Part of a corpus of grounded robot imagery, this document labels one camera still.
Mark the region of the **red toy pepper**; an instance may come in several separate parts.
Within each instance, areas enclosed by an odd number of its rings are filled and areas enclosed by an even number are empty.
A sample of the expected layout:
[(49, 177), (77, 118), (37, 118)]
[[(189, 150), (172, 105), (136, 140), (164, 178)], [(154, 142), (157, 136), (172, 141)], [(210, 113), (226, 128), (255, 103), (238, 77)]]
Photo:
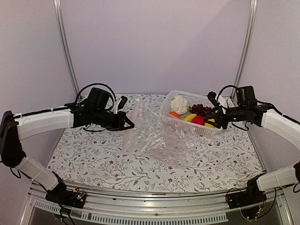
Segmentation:
[(193, 118), (192, 123), (204, 126), (205, 124), (204, 117), (196, 116)]

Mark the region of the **clear zip top bag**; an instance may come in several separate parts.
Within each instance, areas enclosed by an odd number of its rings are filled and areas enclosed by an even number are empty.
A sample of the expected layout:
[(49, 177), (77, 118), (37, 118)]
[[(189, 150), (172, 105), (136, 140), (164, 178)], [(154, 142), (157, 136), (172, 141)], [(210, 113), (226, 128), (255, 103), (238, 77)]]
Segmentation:
[(122, 149), (141, 153), (175, 168), (187, 166), (197, 136), (173, 116), (163, 116), (142, 100), (137, 100), (130, 120), (135, 127), (125, 131)]

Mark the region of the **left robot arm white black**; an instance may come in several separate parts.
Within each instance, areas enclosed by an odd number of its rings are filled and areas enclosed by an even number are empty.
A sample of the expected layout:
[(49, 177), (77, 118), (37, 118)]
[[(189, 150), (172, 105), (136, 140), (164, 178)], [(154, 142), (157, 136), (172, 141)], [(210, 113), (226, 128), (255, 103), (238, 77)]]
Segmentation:
[(76, 99), (61, 107), (29, 113), (4, 112), (0, 124), (1, 162), (39, 183), (59, 203), (66, 203), (70, 194), (64, 181), (39, 162), (27, 157), (21, 141), (57, 129), (91, 124), (112, 132), (134, 128), (134, 123), (121, 111), (127, 98), (122, 96), (117, 99), (110, 87), (103, 90), (99, 86), (99, 83), (90, 84), (91, 90), (81, 102)]

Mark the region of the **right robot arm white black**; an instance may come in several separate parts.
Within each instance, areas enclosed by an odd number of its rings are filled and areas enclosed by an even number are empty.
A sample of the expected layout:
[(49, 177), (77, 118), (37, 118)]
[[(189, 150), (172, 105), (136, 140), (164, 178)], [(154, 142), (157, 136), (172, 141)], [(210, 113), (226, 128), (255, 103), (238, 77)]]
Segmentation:
[[(237, 106), (226, 108), (220, 101), (220, 94), (211, 91), (208, 100), (213, 108), (205, 116), (204, 121), (216, 128), (226, 129), (230, 122), (249, 122), (260, 128), (272, 131), (287, 140), (296, 148), (300, 147), (300, 124), (296, 120), (281, 113), (273, 104), (258, 101), (252, 86), (234, 87)], [(262, 199), (266, 190), (285, 188), (299, 183), (300, 164), (295, 163), (277, 171), (258, 175), (247, 182), (242, 200), (253, 204)]]

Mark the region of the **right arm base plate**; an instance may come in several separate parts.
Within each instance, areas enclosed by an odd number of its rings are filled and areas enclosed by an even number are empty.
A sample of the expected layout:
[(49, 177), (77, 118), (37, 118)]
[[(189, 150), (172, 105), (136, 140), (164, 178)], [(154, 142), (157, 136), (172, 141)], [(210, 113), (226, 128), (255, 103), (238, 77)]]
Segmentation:
[(264, 192), (251, 192), (247, 190), (240, 190), (238, 188), (231, 188), (225, 195), (225, 201), (230, 209), (241, 208), (252, 204), (263, 203), (267, 200)]

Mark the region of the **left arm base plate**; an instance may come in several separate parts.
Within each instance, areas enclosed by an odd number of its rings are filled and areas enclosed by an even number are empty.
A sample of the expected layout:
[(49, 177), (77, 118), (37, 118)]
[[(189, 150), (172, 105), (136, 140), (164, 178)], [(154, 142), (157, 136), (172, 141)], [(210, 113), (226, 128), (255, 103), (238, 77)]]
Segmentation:
[(79, 188), (67, 190), (64, 187), (59, 187), (47, 191), (45, 199), (59, 205), (82, 209), (85, 205), (86, 197), (86, 192)]

